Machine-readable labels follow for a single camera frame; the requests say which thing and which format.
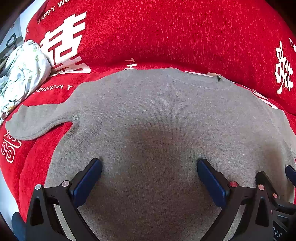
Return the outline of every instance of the white wall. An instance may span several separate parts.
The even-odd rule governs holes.
[[[15,21],[15,26],[13,28],[9,29],[4,40],[0,44],[0,52],[2,52],[2,50],[4,50],[6,48],[6,43],[13,34],[15,34],[15,36],[17,38],[22,35],[21,29],[20,29],[20,18],[17,18],[17,20]]]
[[[20,29],[22,32],[22,38],[25,39],[26,29],[29,21],[37,10],[42,6],[46,0],[35,0],[32,4],[20,15]]]
[[[8,226],[12,229],[11,218],[15,212],[18,212],[17,203],[9,191],[7,184],[0,170],[0,212],[3,215]]]

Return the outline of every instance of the red screw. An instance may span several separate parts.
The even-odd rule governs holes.
[[[231,182],[229,183],[229,185],[230,185],[231,187],[233,187],[233,188],[236,188],[236,187],[238,186],[238,184],[237,184],[236,181],[231,181]]]
[[[264,186],[263,186],[262,184],[259,184],[259,185],[258,185],[258,188],[259,188],[261,191],[264,190]]]

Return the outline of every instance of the red velvet fabric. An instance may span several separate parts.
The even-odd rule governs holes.
[[[41,41],[46,33],[52,33],[72,15],[77,17],[84,13],[85,18],[64,24],[49,41],[61,34],[66,37],[47,50],[53,50],[53,70],[57,70],[66,63],[57,63],[58,57],[71,52],[72,40],[81,36],[77,53],[69,60],[81,58],[75,64],[85,64],[90,73],[50,77],[22,104],[64,102],[80,83],[129,68],[129,64],[136,64],[132,67],[137,69],[174,67],[183,71],[219,73],[255,89],[267,98],[266,101],[285,111],[296,132],[296,86],[291,88],[296,75],[292,74],[296,38],[264,0],[49,0],[28,24],[26,40],[32,39],[45,48],[46,41]],[[81,29],[71,32],[76,26]],[[276,51],[280,43],[283,63]],[[65,51],[58,52],[59,46]],[[280,83],[276,81],[276,69],[282,69],[285,78],[289,77],[286,87],[283,78]],[[282,92],[278,94],[282,82]],[[7,148],[2,146],[0,167],[24,220],[33,188],[37,183],[44,184],[52,153],[70,127],[71,123],[62,124],[37,140],[21,141],[21,146],[15,148],[12,162],[11,157],[8,162]],[[4,123],[0,137],[6,134]]]

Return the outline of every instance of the blue gripper pad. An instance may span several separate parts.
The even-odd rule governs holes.
[[[227,197],[229,194],[227,179],[220,172],[216,172],[206,159],[197,161],[197,173],[202,183],[206,186],[216,206],[224,208],[226,206]],[[219,178],[222,178],[221,181],[223,183],[221,184],[224,186],[224,188],[215,177],[218,173],[220,174]]]
[[[71,191],[72,203],[75,207],[80,207],[85,203],[93,186],[101,177],[102,167],[102,161],[94,158],[83,171],[77,173],[77,176],[81,174],[79,176],[81,181],[78,182],[75,189]]]
[[[285,172],[286,172],[287,178],[289,178],[289,180],[294,185],[294,187],[296,187],[296,171],[295,171],[295,169],[291,165],[288,165],[285,168]]]

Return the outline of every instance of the gray fabric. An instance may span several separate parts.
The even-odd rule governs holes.
[[[101,179],[79,208],[100,240],[199,240],[220,212],[197,176],[200,157],[242,186],[264,170],[293,198],[284,168],[295,166],[296,138],[285,114],[227,79],[121,71],[80,84],[64,103],[21,106],[6,129],[30,140],[67,121],[46,187],[101,158]]]

